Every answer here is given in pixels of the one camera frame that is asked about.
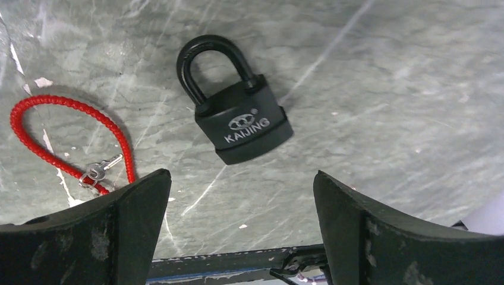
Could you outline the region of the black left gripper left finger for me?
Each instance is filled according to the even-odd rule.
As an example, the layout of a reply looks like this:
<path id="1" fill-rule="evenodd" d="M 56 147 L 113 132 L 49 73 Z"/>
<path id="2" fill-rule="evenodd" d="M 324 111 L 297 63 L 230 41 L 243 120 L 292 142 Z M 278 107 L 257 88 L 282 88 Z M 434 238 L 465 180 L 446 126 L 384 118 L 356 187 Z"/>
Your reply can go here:
<path id="1" fill-rule="evenodd" d="M 145 284 L 172 184 L 166 169 L 110 194 L 1 226 L 2 284 Z"/>

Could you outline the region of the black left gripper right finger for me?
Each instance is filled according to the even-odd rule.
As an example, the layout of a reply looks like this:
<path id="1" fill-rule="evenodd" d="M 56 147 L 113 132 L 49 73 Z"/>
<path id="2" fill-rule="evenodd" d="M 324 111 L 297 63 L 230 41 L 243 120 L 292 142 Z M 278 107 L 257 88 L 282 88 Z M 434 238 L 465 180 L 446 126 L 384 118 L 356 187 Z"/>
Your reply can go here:
<path id="1" fill-rule="evenodd" d="M 431 223 L 318 172 L 313 194 L 333 284 L 502 284 L 503 237 Z"/>

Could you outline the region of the small silver keys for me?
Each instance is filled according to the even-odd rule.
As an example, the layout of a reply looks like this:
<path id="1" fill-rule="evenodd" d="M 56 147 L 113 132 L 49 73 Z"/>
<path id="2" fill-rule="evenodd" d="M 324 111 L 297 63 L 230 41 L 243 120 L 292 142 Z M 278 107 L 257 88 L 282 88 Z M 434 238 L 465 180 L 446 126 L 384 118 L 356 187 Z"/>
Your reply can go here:
<path id="1" fill-rule="evenodd" d="M 83 188 L 95 187 L 98 182 L 104 180 L 106 172 L 118 164 L 123 158 L 123 154 L 118 154 L 110 159 L 89 164 L 86 171 L 78 180 L 79 185 Z"/>

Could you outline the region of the black Kaijing padlock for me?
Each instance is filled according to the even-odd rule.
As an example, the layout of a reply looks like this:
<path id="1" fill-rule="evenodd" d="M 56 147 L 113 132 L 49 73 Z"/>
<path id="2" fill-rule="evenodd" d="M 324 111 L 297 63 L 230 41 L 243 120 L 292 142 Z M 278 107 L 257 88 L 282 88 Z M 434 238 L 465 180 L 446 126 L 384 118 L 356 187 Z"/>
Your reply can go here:
<path id="1" fill-rule="evenodd" d="M 224 54 L 240 81 L 207 97 L 191 72 L 196 56 L 207 51 Z M 188 41 L 179 52 L 177 76 L 195 105 L 194 119 L 227 165 L 262 156 L 290 139 L 294 130 L 267 79 L 255 74 L 244 54 L 229 39 L 205 34 Z"/>

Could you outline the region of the black table edge rail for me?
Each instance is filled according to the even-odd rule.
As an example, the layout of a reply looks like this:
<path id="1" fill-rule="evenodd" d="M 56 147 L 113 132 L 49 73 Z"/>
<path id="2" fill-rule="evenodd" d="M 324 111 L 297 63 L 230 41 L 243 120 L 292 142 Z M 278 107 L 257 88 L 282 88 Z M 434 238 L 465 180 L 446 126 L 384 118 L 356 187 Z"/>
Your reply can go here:
<path id="1" fill-rule="evenodd" d="M 233 284 L 283 280 L 327 264 L 322 244 L 153 260 L 147 284 Z"/>

